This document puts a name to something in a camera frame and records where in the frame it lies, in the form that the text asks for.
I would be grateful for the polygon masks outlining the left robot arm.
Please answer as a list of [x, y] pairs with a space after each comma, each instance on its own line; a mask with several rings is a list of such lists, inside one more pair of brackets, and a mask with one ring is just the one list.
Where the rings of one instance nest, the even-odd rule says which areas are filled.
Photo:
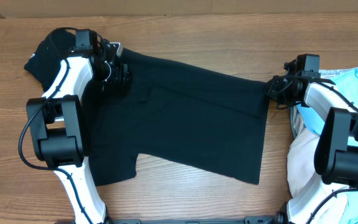
[[90, 135], [81, 107], [87, 84], [94, 80], [102, 91], [124, 93], [131, 83], [128, 66], [121, 63], [123, 47], [89, 29], [75, 30], [75, 44], [58, 51], [60, 71], [40, 98], [26, 104], [28, 120], [21, 132], [18, 151], [30, 132], [37, 159], [44, 170], [60, 179], [75, 213], [74, 223], [112, 223], [94, 183], [89, 155]]

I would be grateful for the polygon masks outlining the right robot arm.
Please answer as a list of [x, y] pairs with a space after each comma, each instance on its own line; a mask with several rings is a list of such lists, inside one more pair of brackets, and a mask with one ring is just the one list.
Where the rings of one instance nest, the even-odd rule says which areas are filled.
[[312, 108], [324, 121], [314, 151], [314, 172], [300, 193], [285, 203], [273, 223], [311, 223], [332, 198], [358, 192], [358, 108], [321, 78], [319, 55], [303, 54], [284, 64], [265, 94], [277, 109], [296, 105]]

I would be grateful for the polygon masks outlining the black t-shirt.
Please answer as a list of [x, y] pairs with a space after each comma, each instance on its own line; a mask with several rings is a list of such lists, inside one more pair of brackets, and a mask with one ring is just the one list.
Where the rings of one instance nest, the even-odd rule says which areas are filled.
[[264, 84], [124, 50], [132, 82], [90, 81], [82, 103], [97, 186], [131, 179], [139, 154], [258, 184], [269, 101]]

